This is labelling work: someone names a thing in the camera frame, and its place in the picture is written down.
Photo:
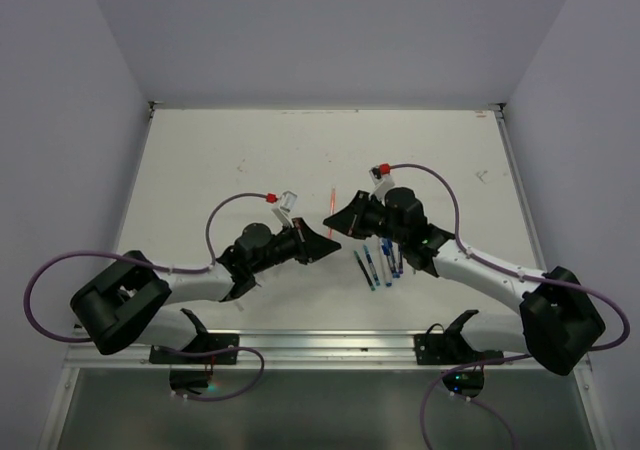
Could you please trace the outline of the orange gel pen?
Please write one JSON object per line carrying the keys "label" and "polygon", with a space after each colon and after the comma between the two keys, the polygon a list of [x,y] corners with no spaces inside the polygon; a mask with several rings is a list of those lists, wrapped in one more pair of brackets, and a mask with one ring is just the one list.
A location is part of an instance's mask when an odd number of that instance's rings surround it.
{"label": "orange gel pen", "polygon": [[[335,213],[335,205],[336,205],[336,186],[332,185],[331,193],[330,193],[330,203],[329,203],[329,217],[333,216]],[[327,237],[332,240],[333,239],[333,229],[327,227]]]}

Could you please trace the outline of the teal dark gel pen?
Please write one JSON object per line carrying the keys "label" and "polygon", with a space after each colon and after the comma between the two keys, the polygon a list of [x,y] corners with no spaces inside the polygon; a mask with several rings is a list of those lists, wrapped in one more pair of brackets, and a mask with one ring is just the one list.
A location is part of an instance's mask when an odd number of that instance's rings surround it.
{"label": "teal dark gel pen", "polygon": [[369,287],[369,289],[371,291],[375,291],[375,285],[374,285],[374,283],[373,283],[373,281],[372,281],[372,279],[371,279],[371,277],[370,277],[370,275],[369,275],[369,273],[368,273],[368,271],[367,271],[367,269],[365,267],[365,264],[364,264],[362,258],[359,255],[358,251],[354,250],[353,254],[354,254],[354,257],[356,259],[356,262],[357,262],[357,265],[358,265],[360,271],[364,275],[364,278],[366,280],[367,286]]}

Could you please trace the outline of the blue cap marker pen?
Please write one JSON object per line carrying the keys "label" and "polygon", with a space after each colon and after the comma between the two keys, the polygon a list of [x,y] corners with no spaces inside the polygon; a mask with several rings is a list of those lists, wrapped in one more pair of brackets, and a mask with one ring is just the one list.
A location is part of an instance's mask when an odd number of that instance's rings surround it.
{"label": "blue cap marker pen", "polygon": [[391,272],[391,267],[389,265],[387,248],[383,239],[379,240],[378,249],[380,250],[380,258],[381,258],[382,272],[384,274],[385,286],[391,287],[393,284],[393,276]]}

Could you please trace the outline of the blue clear gel pen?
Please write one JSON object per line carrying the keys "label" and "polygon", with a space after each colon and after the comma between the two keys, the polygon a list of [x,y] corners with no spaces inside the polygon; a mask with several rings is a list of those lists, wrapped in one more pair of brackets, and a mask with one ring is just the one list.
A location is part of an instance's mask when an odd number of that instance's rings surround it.
{"label": "blue clear gel pen", "polygon": [[399,271],[399,266],[397,263],[397,260],[395,258],[395,254],[394,254],[394,249],[393,249],[393,242],[387,238],[382,238],[381,239],[381,249],[383,251],[383,254],[385,255],[385,258],[387,260],[387,264],[389,266],[389,269],[391,271],[391,275],[393,278],[399,278],[401,275],[401,272]]}

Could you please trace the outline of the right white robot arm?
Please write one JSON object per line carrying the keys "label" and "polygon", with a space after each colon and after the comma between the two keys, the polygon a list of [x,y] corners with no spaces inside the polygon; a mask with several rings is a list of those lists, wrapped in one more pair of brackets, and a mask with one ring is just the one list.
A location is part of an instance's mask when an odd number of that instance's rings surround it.
{"label": "right white robot arm", "polygon": [[467,310],[442,333],[423,336],[420,343],[430,363],[463,364],[523,353],[565,376],[604,333],[603,319],[579,291],[571,271],[526,269],[461,249],[453,233],[428,221],[408,188],[392,189],[383,199],[360,191],[323,223],[354,239],[389,239],[413,269],[463,284],[509,309],[507,315]]}

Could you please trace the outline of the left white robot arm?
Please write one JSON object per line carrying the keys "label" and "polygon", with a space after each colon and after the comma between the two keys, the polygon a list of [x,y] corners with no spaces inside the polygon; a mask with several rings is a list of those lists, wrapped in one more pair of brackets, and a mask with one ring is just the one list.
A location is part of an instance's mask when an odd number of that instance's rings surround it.
{"label": "left white robot arm", "polygon": [[314,232],[301,218],[277,234],[262,223],[252,223],[202,273],[172,271],[161,277],[141,252],[130,251],[125,254],[127,262],[109,265],[78,290],[70,307],[103,355],[146,344],[193,363],[216,348],[187,303],[237,300],[268,269],[289,260],[311,264],[340,249],[338,242]]}

